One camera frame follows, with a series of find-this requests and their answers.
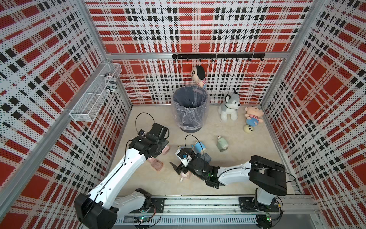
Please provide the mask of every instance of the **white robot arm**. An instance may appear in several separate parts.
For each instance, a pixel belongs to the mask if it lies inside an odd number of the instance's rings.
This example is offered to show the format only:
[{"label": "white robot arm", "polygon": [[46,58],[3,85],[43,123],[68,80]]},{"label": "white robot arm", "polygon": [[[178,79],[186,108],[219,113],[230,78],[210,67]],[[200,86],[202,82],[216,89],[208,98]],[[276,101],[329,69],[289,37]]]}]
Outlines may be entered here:
[{"label": "white robot arm", "polygon": [[79,221],[90,229],[112,228],[118,217],[133,210],[146,211],[150,208],[151,194],[139,188],[131,195],[119,199],[112,207],[115,199],[128,179],[148,158],[157,157],[167,146],[169,130],[157,123],[150,132],[144,134],[140,130],[125,156],[114,169],[92,189],[88,195],[80,193],[74,203]]},{"label": "white robot arm", "polygon": [[273,204],[276,195],[287,195],[285,167],[266,158],[254,155],[241,165],[215,167],[190,148],[180,148],[175,155],[181,161],[180,165],[170,164],[178,174],[190,171],[210,187],[219,188],[234,182],[255,183],[259,188],[255,194],[254,208],[258,210]]}]

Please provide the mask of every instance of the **plastic bag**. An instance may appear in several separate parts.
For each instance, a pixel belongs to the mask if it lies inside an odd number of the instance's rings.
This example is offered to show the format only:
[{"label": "plastic bag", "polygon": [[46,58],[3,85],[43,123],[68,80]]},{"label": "plastic bag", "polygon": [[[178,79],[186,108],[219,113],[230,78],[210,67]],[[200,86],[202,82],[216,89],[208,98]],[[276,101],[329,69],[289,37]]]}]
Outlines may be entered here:
[{"label": "plastic bag", "polygon": [[210,100],[206,90],[196,85],[178,88],[172,100],[175,123],[184,132],[199,131],[207,119]]}]

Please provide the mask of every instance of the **plaid wall panel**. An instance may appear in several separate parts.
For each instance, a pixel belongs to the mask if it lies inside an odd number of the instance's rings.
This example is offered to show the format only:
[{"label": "plaid wall panel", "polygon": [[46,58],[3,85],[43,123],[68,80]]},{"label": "plaid wall panel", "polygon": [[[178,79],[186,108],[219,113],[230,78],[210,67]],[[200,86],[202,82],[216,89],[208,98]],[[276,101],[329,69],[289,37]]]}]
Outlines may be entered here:
[{"label": "plaid wall panel", "polygon": [[287,51],[312,0],[85,0],[107,52]]},{"label": "plaid wall panel", "polygon": [[121,80],[133,104],[169,104],[174,91],[191,85],[191,70],[205,69],[212,103],[222,102],[234,90],[242,104],[259,104],[282,59],[115,60],[122,66]]},{"label": "plaid wall panel", "polygon": [[0,2],[0,189],[100,59],[73,0]]},{"label": "plaid wall panel", "polygon": [[106,175],[129,108],[119,91],[110,93],[94,122],[70,122],[30,179],[0,229],[75,229],[74,199]]},{"label": "plaid wall panel", "polygon": [[327,0],[265,111],[330,228],[366,227],[366,1]]}]

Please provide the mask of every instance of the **white wire basket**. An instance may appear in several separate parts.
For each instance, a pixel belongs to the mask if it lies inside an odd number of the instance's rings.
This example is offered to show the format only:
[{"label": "white wire basket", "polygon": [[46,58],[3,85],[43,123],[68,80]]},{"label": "white wire basket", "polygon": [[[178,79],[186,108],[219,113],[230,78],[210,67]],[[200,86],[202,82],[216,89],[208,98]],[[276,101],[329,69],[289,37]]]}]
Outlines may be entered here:
[{"label": "white wire basket", "polygon": [[75,121],[94,121],[108,95],[106,86],[109,85],[109,81],[112,78],[118,78],[121,72],[122,69],[120,64],[106,63],[98,76],[71,110],[71,117]]}]

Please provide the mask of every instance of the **hanging doll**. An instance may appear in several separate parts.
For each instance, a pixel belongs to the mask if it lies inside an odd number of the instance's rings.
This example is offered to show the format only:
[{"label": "hanging doll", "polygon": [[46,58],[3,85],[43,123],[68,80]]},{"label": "hanging doll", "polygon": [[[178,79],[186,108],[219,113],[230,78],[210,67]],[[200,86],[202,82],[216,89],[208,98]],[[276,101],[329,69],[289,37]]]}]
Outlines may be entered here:
[{"label": "hanging doll", "polygon": [[206,88],[205,70],[202,66],[194,66],[191,75],[197,86],[202,87],[203,89]]}]

